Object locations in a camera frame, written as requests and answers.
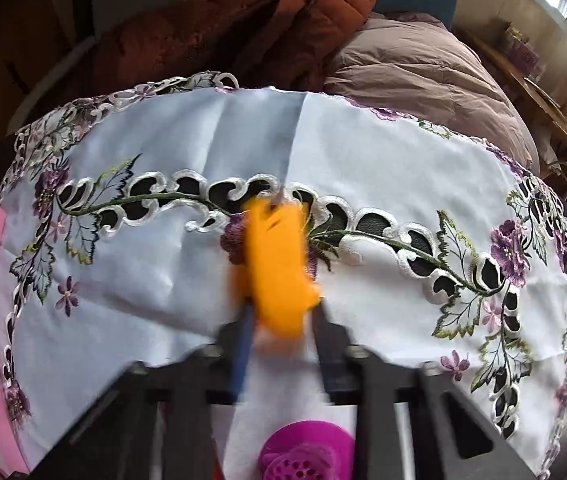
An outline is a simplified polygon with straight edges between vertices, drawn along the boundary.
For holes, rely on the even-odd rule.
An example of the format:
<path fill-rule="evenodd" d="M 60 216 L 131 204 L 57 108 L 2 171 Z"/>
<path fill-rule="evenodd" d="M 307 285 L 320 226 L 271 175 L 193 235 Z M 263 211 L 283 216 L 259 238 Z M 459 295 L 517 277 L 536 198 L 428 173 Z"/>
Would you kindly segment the orange plastic clip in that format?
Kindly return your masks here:
<path fill-rule="evenodd" d="M 221 248 L 238 266 L 236 294 L 251 298 L 256 319 L 282 339 L 299 339 L 320 300 L 305 224 L 308 206 L 256 197 L 230 218 Z"/>

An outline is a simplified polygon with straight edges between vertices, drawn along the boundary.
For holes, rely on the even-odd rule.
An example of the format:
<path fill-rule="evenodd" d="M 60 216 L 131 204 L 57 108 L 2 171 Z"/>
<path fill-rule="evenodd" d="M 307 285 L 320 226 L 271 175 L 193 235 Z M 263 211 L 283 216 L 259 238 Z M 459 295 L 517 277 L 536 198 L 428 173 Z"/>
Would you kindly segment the white embroidered floral tablecloth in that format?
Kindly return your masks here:
<path fill-rule="evenodd" d="M 20 128 L 0 186 L 0 348 L 29 466 L 131 362 L 259 333 L 227 468 L 323 411 L 325 301 L 384 359 L 435 364 L 546 479 L 567 414 L 567 215 L 493 143 L 344 96 L 169 79 Z"/>

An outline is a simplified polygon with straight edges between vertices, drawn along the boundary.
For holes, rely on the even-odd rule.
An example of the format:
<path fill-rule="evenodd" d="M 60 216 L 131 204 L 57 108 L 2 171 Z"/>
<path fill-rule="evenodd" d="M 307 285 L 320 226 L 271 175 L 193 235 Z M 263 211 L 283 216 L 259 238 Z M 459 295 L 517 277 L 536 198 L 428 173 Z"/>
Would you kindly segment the wooden side table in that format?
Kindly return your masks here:
<path fill-rule="evenodd" d="M 457 36 L 477 52 L 483 65 L 511 99 L 533 136 L 539 174 L 567 202 L 567 120 L 496 48 L 463 28 L 457 30 Z"/>

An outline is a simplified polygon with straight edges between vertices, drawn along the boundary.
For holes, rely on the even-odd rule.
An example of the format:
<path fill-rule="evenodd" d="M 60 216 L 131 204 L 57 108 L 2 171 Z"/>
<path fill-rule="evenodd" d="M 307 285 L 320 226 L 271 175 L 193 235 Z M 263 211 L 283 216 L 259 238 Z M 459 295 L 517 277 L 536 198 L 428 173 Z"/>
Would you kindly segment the mauve duvet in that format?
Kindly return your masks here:
<path fill-rule="evenodd" d="M 323 91 L 484 138 L 539 171 L 530 130 L 479 55 L 427 13 L 373 12 L 327 68 Z"/>

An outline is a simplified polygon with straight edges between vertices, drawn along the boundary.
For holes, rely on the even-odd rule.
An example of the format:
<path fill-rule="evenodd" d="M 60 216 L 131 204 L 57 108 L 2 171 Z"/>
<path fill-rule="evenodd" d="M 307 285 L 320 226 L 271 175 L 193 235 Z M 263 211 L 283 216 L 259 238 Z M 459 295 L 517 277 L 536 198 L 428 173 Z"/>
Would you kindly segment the magenta perforated mushroom toy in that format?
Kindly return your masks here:
<path fill-rule="evenodd" d="M 332 422 L 293 422 L 275 431 L 262 446 L 261 478 L 351 480 L 354 443 Z"/>

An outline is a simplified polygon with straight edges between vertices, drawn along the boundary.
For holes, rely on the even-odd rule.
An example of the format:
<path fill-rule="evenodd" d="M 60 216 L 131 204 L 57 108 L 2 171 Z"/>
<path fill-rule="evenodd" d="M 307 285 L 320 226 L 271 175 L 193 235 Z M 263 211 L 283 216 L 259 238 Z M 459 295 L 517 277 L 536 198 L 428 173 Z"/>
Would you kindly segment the purple box on side table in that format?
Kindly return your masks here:
<path fill-rule="evenodd" d="M 501 35 L 498 50 L 523 76 L 531 76 L 537 69 L 539 55 L 530 46 L 529 38 L 512 24 Z"/>

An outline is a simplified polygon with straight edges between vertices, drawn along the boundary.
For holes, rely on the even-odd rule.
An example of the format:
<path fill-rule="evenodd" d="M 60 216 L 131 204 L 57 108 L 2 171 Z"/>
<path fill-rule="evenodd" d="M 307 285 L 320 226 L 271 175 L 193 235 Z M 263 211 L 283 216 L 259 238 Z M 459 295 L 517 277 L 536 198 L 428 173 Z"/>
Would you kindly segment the rust brown quilted jacket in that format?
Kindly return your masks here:
<path fill-rule="evenodd" d="M 323 89 L 327 68 L 367 21 L 364 0 L 213 0 L 140 13 L 90 55 L 97 93 L 212 70 L 241 87 Z"/>

